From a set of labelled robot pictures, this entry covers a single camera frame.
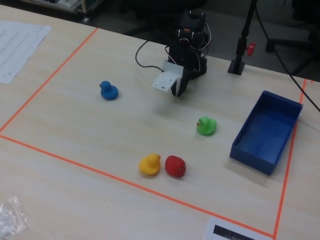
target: red rubber duck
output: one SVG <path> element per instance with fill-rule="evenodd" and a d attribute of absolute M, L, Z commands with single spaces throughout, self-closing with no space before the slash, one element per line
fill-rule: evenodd
<path fill-rule="evenodd" d="M 186 163 L 177 156 L 168 156 L 165 161 L 166 172 L 175 178 L 181 178 L 186 172 Z"/>

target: cable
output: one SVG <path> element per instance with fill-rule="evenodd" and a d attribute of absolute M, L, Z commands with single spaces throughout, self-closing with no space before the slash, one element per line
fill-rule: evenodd
<path fill-rule="evenodd" d="M 201 58 L 204 58 L 205 56 L 207 56 L 208 53 L 209 53 L 209 47 L 206 48 L 206 53 L 205 53 L 205 55 L 203 55 Z"/>
<path fill-rule="evenodd" d="M 208 30 L 209 30 L 210 38 L 209 38 L 208 43 L 207 43 L 203 48 L 200 48 L 199 50 L 203 50 L 203 49 L 205 49 L 207 46 L 209 46 L 209 43 L 210 43 L 211 38 L 212 38 L 210 28 L 209 28 L 209 26 L 208 26 L 208 24 L 207 24 L 206 22 L 205 22 L 205 25 L 206 25 L 206 27 L 207 27 Z"/>
<path fill-rule="evenodd" d="M 268 36 L 268 34 L 267 34 L 267 31 L 266 31 L 264 25 L 262 24 L 261 18 L 260 18 L 260 16 L 259 16 L 257 6 L 255 6 L 255 13 L 256 13 L 256 18 L 257 18 L 258 21 L 259 21 L 259 24 L 260 24 L 260 26 L 261 26 L 261 28 L 262 28 L 262 31 L 263 31 L 266 39 L 267 39 L 268 41 L 270 41 L 270 38 L 269 38 L 269 36 Z M 299 85 L 299 83 L 298 83 L 298 82 L 294 79 L 294 77 L 291 75 L 291 73 L 290 73 L 289 70 L 287 69 L 284 61 L 281 59 L 281 57 L 280 57 L 280 55 L 279 55 L 279 53 L 277 52 L 276 49 L 274 49 L 274 53 L 275 53 L 275 55 L 277 56 L 277 58 L 279 59 L 281 65 L 283 66 L 283 68 L 284 68 L 284 70 L 286 71 L 286 73 L 290 76 L 290 78 L 291 78 L 291 79 L 294 81 L 294 83 L 298 86 L 298 88 L 301 90 L 301 92 L 303 92 L 303 94 L 304 94 L 305 97 L 310 101 L 310 103 L 312 103 L 312 105 L 320 112 L 320 108 L 314 103 L 314 101 L 312 101 L 312 99 L 306 94 L 306 92 L 301 88 L 301 86 Z"/>
<path fill-rule="evenodd" d="M 141 65 L 141 64 L 138 62 L 138 60 L 137 60 L 138 52 L 140 51 L 140 49 L 141 49 L 147 42 L 149 42 L 149 41 L 148 41 L 148 40 L 145 41 L 144 44 L 142 44 L 142 45 L 139 47 L 139 49 L 136 51 L 136 53 L 135 53 L 135 61 L 136 61 L 136 63 L 137 63 L 140 67 L 142 67 L 142 68 L 155 68 L 155 69 L 159 69 L 159 70 L 162 72 L 163 70 L 162 70 L 160 67 L 158 67 L 158 66 L 153 66 L 153 65 L 143 66 L 143 65 Z"/>
<path fill-rule="evenodd" d="M 205 43 L 205 36 L 203 35 L 203 33 L 202 33 L 202 32 L 199 32 L 198 35 L 202 35 L 202 42 L 199 44 L 199 46 L 197 47 L 197 49 L 200 48 L 200 46 L 201 46 L 203 43 Z"/>
<path fill-rule="evenodd" d="M 196 70 L 196 71 L 200 72 L 200 67 L 201 67 L 201 65 L 200 65 L 200 57 L 199 57 L 197 51 L 194 51 L 194 53 L 195 53 L 196 57 L 198 58 L 198 62 L 199 62 L 199 70 Z"/>
<path fill-rule="evenodd" d="M 169 47 L 169 46 L 166 46 L 166 47 L 164 48 L 165 52 L 168 54 L 169 58 L 174 62 L 174 64 L 177 64 L 177 62 L 172 58 L 172 56 L 170 56 L 169 52 L 167 51 L 167 48 L 168 48 L 168 47 Z"/>
<path fill-rule="evenodd" d="M 198 49 L 198 48 L 200 48 L 200 46 L 205 42 L 205 37 L 203 37 L 202 42 L 199 44 L 199 46 L 198 46 L 197 48 L 196 48 L 196 47 L 193 47 L 193 46 L 191 45 L 191 43 L 190 43 L 190 41 L 189 41 L 188 38 L 180 38 L 180 39 L 179 39 L 179 43 L 180 43 L 182 40 L 187 41 L 187 42 L 189 43 L 189 46 L 190 46 L 192 49 Z"/>

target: plastic bag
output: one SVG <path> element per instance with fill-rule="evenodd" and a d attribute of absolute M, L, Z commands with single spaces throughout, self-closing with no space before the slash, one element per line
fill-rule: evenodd
<path fill-rule="evenodd" d="M 21 204 L 16 196 L 0 205 L 0 240 L 20 233 L 28 226 L 27 218 L 21 211 Z"/>

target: blue rubber duck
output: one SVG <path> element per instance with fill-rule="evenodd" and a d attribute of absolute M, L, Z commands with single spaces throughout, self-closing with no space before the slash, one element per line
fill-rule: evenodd
<path fill-rule="evenodd" d="M 100 84 L 101 96 L 107 100 L 114 100 L 118 97 L 118 89 L 112 86 L 110 82 L 103 81 Z"/>

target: green rubber duck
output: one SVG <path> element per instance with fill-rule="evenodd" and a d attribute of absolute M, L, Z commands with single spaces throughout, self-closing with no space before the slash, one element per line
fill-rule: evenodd
<path fill-rule="evenodd" d="M 196 123 L 196 129 L 202 135 L 211 135 L 216 131 L 217 121 L 213 118 L 208 118 L 203 116 L 199 118 L 199 121 Z"/>

